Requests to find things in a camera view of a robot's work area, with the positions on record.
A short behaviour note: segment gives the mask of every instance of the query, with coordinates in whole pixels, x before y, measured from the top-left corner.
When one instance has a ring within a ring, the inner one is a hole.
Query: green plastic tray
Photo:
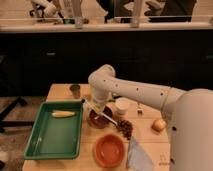
[[[54,118],[53,110],[74,111],[75,115]],[[81,102],[41,104],[25,149],[26,160],[74,159],[79,154],[83,107]]]

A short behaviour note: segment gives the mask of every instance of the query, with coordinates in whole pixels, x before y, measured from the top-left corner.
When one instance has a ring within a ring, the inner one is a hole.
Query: cup
[[[120,98],[116,99],[115,107],[117,109],[117,111],[116,111],[117,114],[124,115],[126,113],[126,111],[128,110],[129,105],[130,105],[130,103],[127,98],[120,97]]]
[[[80,85],[79,84],[72,84],[70,86],[70,91],[72,92],[73,98],[74,99],[79,99],[81,96],[81,92],[80,92]]]

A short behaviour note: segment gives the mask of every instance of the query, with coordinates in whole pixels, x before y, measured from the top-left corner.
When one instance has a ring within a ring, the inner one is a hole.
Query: white cloth
[[[131,138],[127,155],[127,167],[134,171],[153,171],[154,164],[144,149]]]

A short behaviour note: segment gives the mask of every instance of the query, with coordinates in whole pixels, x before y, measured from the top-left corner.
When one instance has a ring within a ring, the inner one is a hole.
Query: red bowl
[[[122,140],[113,134],[100,138],[94,147],[97,163],[105,168],[118,166],[122,162],[124,154],[125,149]]]

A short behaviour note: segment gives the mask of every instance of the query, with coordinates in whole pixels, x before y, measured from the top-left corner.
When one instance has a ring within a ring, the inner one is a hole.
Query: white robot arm
[[[35,4],[41,5],[45,7],[44,14],[46,17],[53,17],[57,12],[57,8],[52,3],[48,2],[47,0],[31,0]]]
[[[104,65],[89,76],[93,102],[104,106],[108,93],[141,102],[172,114],[171,171],[213,170],[213,91],[184,91],[115,78]]]

